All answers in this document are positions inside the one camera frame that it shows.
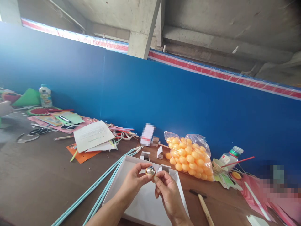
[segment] light blue tube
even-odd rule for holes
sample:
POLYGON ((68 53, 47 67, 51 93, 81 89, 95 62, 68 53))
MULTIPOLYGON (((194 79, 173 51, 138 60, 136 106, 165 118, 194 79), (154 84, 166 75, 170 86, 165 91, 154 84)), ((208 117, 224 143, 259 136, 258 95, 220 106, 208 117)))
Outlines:
POLYGON ((106 185, 106 187, 104 188, 103 192, 101 193, 101 195, 100 195, 99 198, 97 199, 95 205, 94 205, 93 208, 91 209, 91 211, 90 211, 90 213, 89 213, 87 219, 85 220, 83 226, 86 225, 86 223, 87 223, 87 222, 88 222, 88 221, 96 214, 96 212, 98 211, 98 209, 99 209, 99 207, 100 207, 102 201, 104 200, 104 198, 105 198, 105 196, 106 196, 106 194, 107 194, 107 192, 108 192, 108 190, 109 190, 109 188, 110 188, 110 186, 111 186, 111 184, 112 184, 112 182, 113 182, 113 180, 114 180, 114 178, 115 178, 115 176, 116 176, 116 174, 117 174, 117 172, 118 172, 119 167, 120 167, 121 164, 122 164, 122 161, 119 163, 119 165, 118 165, 117 168, 115 169, 115 171, 114 171, 114 173, 113 173, 111 179, 109 180, 109 182, 107 183, 107 185, 106 185))
POLYGON ((128 153, 123 155, 116 163, 114 163, 75 203, 68 208, 68 210, 63 213, 53 224, 52 226, 59 226, 67 216, 106 178, 108 174, 123 160, 126 155, 129 155, 134 151, 134 148, 131 149, 128 153))

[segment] orange paper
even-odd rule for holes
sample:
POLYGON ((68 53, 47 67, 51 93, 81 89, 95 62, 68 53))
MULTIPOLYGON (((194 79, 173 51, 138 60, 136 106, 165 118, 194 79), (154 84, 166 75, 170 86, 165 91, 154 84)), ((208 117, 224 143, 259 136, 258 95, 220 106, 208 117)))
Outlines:
MULTIPOLYGON (((76 152, 75 147, 76 147, 76 143, 66 147, 68 149, 68 151, 72 154, 72 156, 76 152)), ((88 159, 92 158, 93 156, 97 155, 99 152, 102 152, 102 151, 77 153, 75 158, 80 164, 82 164, 83 162, 85 162, 88 159)))

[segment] silver ball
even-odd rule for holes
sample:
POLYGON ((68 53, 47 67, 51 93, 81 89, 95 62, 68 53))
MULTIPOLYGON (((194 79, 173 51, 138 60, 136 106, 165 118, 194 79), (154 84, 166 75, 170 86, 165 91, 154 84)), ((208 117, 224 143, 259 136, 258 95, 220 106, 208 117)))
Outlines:
POLYGON ((156 174, 156 171, 154 169, 153 166, 149 166, 145 169, 145 174, 152 174, 152 175, 155 175, 156 174))

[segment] hand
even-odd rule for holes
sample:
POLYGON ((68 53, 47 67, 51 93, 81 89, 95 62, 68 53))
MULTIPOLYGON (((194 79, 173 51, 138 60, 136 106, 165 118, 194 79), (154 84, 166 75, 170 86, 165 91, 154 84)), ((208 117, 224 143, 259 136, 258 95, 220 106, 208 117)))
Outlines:
POLYGON ((178 185, 170 174, 162 170, 155 175, 153 181, 156 184, 155 197, 161 196, 172 225, 192 225, 183 206, 178 185))
POLYGON ((140 188, 151 181, 151 174, 140 174, 142 169, 146 169, 149 166, 151 166, 151 163, 137 163, 128 173, 121 188, 117 192, 116 196, 125 204, 126 209, 130 206, 140 188))

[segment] green triangle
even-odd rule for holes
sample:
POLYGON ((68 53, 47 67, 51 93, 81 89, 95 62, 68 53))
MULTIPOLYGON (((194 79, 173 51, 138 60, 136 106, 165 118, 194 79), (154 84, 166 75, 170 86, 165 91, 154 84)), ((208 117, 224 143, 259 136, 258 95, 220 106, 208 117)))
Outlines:
POLYGON ((29 88, 15 103, 14 107, 24 107, 32 105, 41 105, 40 93, 37 90, 29 88))

